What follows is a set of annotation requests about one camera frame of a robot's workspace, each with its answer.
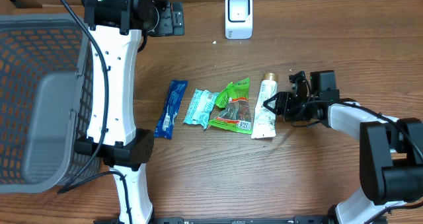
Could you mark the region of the white conditioner tube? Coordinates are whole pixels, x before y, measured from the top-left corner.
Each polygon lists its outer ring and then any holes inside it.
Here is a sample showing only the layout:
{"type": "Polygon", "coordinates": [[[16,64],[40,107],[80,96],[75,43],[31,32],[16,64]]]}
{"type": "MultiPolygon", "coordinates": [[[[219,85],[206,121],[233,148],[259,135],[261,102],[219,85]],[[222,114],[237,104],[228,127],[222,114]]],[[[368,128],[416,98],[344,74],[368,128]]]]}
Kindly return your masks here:
{"type": "Polygon", "coordinates": [[[278,76],[275,73],[267,72],[262,78],[257,103],[254,109],[252,139],[272,138],[276,136],[276,115],[263,104],[277,93],[277,82],[278,76]]]}

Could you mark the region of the green clear snack bag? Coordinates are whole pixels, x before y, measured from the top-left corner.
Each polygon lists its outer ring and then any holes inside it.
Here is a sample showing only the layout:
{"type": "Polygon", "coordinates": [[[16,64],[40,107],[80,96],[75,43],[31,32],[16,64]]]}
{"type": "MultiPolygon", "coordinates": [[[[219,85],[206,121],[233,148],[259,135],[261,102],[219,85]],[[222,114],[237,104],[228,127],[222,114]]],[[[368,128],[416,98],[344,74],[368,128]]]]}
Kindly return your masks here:
{"type": "Polygon", "coordinates": [[[215,105],[222,111],[209,121],[209,125],[237,133],[252,134],[249,107],[250,78],[230,82],[217,96],[215,105]]]}

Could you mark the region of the teal white snack packet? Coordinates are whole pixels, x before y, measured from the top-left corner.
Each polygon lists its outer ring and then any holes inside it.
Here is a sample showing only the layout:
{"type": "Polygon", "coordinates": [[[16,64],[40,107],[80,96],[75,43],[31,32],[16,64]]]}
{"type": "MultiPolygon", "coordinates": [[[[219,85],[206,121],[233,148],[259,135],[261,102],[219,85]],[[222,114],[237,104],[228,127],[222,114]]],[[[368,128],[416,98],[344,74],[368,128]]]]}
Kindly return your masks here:
{"type": "Polygon", "coordinates": [[[219,93],[196,89],[183,122],[189,125],[201,125],[206,130],[218,95],[219,93]]]}

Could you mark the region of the blue snack bar wrapper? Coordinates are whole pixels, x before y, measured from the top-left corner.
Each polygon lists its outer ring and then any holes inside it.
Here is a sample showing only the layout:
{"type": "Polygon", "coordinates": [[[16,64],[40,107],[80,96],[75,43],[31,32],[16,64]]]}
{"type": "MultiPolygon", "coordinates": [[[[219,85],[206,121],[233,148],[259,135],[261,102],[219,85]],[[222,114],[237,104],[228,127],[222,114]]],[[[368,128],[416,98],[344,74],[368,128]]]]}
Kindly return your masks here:
{"type": "Polygon", "coordinates": [[[179,113],[180,104],[187,86],[188,81],[171,81],[161,117],[155,128],[155,137],[172,139],[175,119],[179,113]]]}

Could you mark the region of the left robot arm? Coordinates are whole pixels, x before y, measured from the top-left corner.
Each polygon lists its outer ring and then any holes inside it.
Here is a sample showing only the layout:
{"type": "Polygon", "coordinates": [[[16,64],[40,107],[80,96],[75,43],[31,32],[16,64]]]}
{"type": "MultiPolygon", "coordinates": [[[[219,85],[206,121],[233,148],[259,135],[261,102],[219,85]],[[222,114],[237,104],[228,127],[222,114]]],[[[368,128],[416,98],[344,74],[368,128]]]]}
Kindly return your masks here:
{"type": "Polygon", "coordinates": [[[86,135],[77,139],[78,154],[101,158],[118,191],[115,223],[151,223],[146,164],[153,151],[151,130],[134,121],[134,75],[138,52],[148,34],[162,35],[159,0],[81,0],[93,55],[93,107],[86,135]]]}

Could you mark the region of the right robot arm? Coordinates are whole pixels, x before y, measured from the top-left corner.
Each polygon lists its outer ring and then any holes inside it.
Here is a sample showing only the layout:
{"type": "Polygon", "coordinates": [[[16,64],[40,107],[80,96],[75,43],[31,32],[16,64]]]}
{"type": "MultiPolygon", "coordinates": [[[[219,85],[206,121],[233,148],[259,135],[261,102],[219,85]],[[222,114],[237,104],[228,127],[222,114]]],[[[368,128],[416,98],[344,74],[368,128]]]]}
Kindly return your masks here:
{"type": "Polygon", "coordinates": [[[322,124],[358,140],[360,187],[326,215],[295,223],[386,223],[386,214],[422,207],[422,121],[399,119],[341,98],[333,70],[289,76],[290,92],[262,104],[292,126],[322,124]]]}

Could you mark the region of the white barcode scanner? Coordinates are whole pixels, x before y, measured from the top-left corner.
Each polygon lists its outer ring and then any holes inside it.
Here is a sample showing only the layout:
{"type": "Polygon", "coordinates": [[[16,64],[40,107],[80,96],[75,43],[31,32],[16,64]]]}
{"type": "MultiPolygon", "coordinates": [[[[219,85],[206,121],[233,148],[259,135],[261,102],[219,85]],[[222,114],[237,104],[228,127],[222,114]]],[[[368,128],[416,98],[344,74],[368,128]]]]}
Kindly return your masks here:
{"type": "Polygon", "coordinates": [[[225,0],[225,37],[228,40],[251,38],[253,0],[225,0]]]}

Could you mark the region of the grey plastic mesh basket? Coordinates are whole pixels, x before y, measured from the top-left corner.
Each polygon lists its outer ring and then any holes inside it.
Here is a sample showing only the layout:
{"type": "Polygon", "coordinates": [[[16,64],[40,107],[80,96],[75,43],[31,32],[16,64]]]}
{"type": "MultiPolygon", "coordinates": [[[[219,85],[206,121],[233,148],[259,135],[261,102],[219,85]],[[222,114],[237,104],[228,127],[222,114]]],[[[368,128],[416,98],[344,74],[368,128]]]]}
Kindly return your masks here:
{"type": "Polygon", "coordinates": [[[89,126],[93,63],[66,14],[1,17],[1,192],[40,193],[95,175],[73,149],[89,126]]]}

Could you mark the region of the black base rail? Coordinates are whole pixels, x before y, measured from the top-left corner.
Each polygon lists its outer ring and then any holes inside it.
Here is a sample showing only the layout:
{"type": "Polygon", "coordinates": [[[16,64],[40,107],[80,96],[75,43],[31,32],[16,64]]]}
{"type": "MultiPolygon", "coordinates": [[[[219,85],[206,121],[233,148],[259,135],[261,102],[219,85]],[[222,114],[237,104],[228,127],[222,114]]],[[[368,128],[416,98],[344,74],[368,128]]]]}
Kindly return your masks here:
{"type": "Polygon", "coordinates": [[[182,217],[153,218],[148,224],[328,224],[325,215],[300,215],[289,219],[183,219],[182,217]]]}

